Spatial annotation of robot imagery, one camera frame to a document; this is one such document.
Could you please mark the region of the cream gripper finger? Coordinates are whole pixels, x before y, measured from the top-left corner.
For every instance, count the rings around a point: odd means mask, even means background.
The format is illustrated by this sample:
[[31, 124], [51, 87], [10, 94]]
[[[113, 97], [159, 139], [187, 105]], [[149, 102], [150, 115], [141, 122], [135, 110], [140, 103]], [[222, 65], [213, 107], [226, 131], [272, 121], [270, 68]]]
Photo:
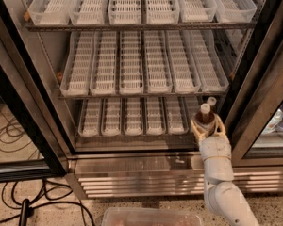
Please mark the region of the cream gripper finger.
[[225, 126], [221, 120], [221, 118], [218, 115], [215, 115], [215, 131], [214, 131], [214, 135], [215, 136], [225, 136], [226, 135], [226, 130], [225, 130]]
[[208, 132], [203, 127], [198, 125], [194, 120], [191, 120], [191, 129], [198, 143], [206, 139], [208, 136]]

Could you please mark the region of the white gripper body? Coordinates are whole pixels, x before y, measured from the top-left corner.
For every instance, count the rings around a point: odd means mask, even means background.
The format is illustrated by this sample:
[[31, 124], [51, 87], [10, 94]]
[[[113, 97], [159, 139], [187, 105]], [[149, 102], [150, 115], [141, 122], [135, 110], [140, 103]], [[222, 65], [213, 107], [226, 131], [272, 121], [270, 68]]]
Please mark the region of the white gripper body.
[[231, 159], [231, 146], [227, 136], [210, 136], [199, 143], [202, 160], [212, 158]]

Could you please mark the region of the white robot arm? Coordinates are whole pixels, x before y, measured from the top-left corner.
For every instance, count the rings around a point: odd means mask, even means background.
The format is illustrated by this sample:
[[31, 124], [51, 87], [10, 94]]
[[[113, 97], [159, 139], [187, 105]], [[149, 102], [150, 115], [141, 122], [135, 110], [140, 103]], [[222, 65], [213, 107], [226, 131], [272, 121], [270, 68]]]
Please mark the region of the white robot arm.
[[208, 210], [225, 218], [231, 226], [259, 226], [248, 201], [233, 183], [231, 146], [219, 116], [215, 116], [211, 135], [195, 118], [191, 119], [191, 127], [204, 164], [204, 200]]

